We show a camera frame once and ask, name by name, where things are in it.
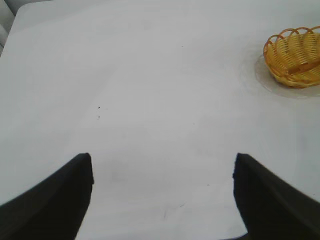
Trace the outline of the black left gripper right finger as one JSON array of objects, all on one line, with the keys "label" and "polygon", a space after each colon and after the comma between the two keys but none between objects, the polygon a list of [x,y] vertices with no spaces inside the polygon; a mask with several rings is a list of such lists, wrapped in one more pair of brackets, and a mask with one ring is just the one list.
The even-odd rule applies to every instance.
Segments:
[{"label": "black left gripper right finger", "polygon": [[233,195],[247,233],[243,240],[318,240],[320,204],[249,154],[234,163]]}]

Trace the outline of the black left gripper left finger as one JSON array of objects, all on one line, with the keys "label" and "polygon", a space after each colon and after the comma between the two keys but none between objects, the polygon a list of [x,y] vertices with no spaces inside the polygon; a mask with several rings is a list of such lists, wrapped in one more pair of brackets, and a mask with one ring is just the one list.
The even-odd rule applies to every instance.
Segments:
[{"label": "black left gripper left finger", "polygon": [[74,240],[91,201],[92,159],[80,153],[0,206],[2,240]]}]

